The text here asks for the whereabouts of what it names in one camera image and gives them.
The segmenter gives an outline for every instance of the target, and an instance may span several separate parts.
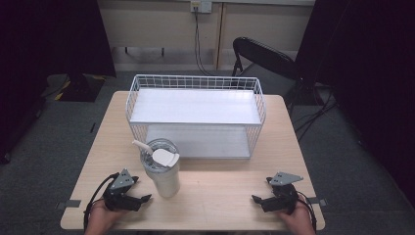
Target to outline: black cable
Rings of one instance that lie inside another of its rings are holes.
[[[322,115],[324,115],[325,113],[327,113],[328,111],[330,111],[331,109],[333,109],[334,107],[336,107],[337,103],[335,102],[334,104],[332,104],[331,106],[327,107],[329,102],[330,102],[330,98],[333,95],[333,90],[330,91],[329,97],[327,98],[327,101],[324,103],[323,107],[317,111],[316,113],[312,114],[312,115],[307,115],[304,117],[300,117],[299,119],[295,120],[293,123],[305,118],[305,117],[310,117],[305,123],[303,123],[300,127],[298,127],[295,130],[295,133],[297,133],[299,130],[303,129],[306,125],[307,128],[305,129],[305,131],[302,133],[302,135],[300,136],[300,138],[298,139],[298,141],[301,141],[302,137],[304,136],[304,134],[307,132],[307,130],[314,124],[314,122],[321,117]]]
[[[65,86],[65,84],[66,84],[67,82],[68,82],[68,75],[67,75],[67,77],[65,78],[64,82],[62,83],[62,85],[60,85],[60,86],[58,87],[58,89],[56,89],[56,90],[54,90],[54,91],[52,91],[52,92],[50,92],[50,93],[48,93],[48,94],[46,94],[46,95],[44,95],[44,96],[42,96],[42,97],[43,97],[43,98],[46,98],[46,97],[48,97],[48,96],[50,96],[50,95],[54,94],[55,92],[57,92],[57,91],[61,90],[61,89]]]
[[[95,202],[94,202],[94,199],[95,199],[95,197],[97,196],[98,192],[101,190],[101,188],[104,186],[104,184],[105,184],[105,183],[107,183],[107,181],[108,181],[108,180],[110,180],[110,179],[116,179],[118,176],[119,176],[119,173],[114,173],[114,174],[112,174],[112,175],[108,176],[108,177],[107,177],[107,178],[106,178],[106,179],[105,179],[105,180],[104,180],[104,181],[100,184],[100,186],[98,186],[97,190],[95,191],[94,195],[92,196],[91,200],[89,201],[88,205],[86,206],[85,211],[83,212],[83,213],[84,213],[84,215],[83,215],[83,230],[84,230],[84,231],[85,231],[85,230],[86,230],[86,228],[88,227],[89,214],[91,213],[92,206],[93,206],[96,202],[98,202],[98,201],[102,200],[102,199],[99,199],[99,200],[97,200],[97,201],[95,201]]]
[[[317,114],[316,114],[316,117],[314,117],[314,118],[312,118],[312,119],[310,119],[310,120],[308,120],[305,124],[303,124],[300,128],[298,128],[297,130],[296,130],[296,132],[298,131],[298,130],[300,130],[301,128],[303,128],[306,124],[308,124],[308,127],[305,129],[305,131],[302,133],[302,135],[300,136],[300,138],[299,138],[299,141],[301,141],[301,139],[302,139],[302,137],[304,136],[304,134],[307,132],[307,130],[314,124],[314,122],[318,119],[318,118],[320,118],[320,116],[322,116],[322,115],[324,115],[325,113],[327,113],[328,111],[330,111],[331,109],[333,109],[333,108],[335,108],[336,107],[336,105],[337,105],[337,103],[334,103],[333,105],[331,105],[329,108],[327,108],[326,110],[321,110],[320,112],[318,112]]]
[[[214,74],[211,74],[210,72],[208,72],[208,71],[205,70],[204,65],[202,63],[202,58],[201,58],[201,42],[200,42],[200,38],[199,38],[199,19],[198,19],[199,9],[198,8],[194,8],[194,11],[195,11],[195,20],[196,20],[196,31],[195,31],[195,56],[196,56],[196,64],[197,64],[199,70],[204,75],[214,76]]]
[[[301,195],[305,197],[305,200],[307,201],[307,203],[301,199],[297,199],[297,201],[302,203],[308,208],[308,211],[310,212],[310,215],[311,215],[312,228],[314,229],[314,233],[317,233],[317,218],[315,217],[314,208],[312,207],[312,204],[309,201],[309,199],[302,192],[297,191],[297,193],[300,193]]]

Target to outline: metal bracket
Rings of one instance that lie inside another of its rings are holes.
[[[283,186],[300,180],[303,180],[301,176],[285,172],[277,172],[277,174],[272,179],[270,179],[268,183],[272,186]]]
[[[79,208],[80,200],[67,200],[65,203],[57,203],[55,209],[64,210],[65,208]]]
[[[131,175],[129,174],[128,170],[125,168],[116,178],[110,190],[114,191],[120,188],[128,187],[128,186],[133,185],[134,183],[135,182],[132,179]]]

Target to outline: wooden table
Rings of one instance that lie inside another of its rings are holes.
[[[252,195],[263,199],[273,196],[265,178],[277,171],[302,176],[304,180],[294,183],[296,189],[307,197],[315,197],[283,99],[275,95],[265,95],[266,121],[249,160],[181,159],[179,192],[169,199],[160,197],[140,163],[139,149],[131,144],[133,136],[125,117],[127,95],[127,91],[118,91],[110,102],[70,197],[81,200],[80,207],[66,208],[61,221],[64,229],[83,228],[83,211],[99,184],[125,167],[131,175],[140,177],[128,194],[153,197],[139,211],[120,220],[115,229],[284,230],[284,223],[274,213],[263,212],[252,199]],[[317,229],[323,229],[325,221],[320,207],[313,207]]]

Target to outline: chair backrest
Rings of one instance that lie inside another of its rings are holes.
[[[233,48],[237,58],[233,75],[236,69],[243,70],[240,58],[242,56],[269,71],[289,79],[300,80],[296,63],[282,52],[247,37],[236,38],[233,41]]]

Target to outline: wall outlet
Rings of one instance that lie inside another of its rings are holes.
[[[190,2],[190,12],[198,13],[211,13],[211,2],[210,1],[191,1]]]
[[[199,13],[201,13],[202,12],[201,1],[191,1],[190,2],[190,12],[199,12]]]

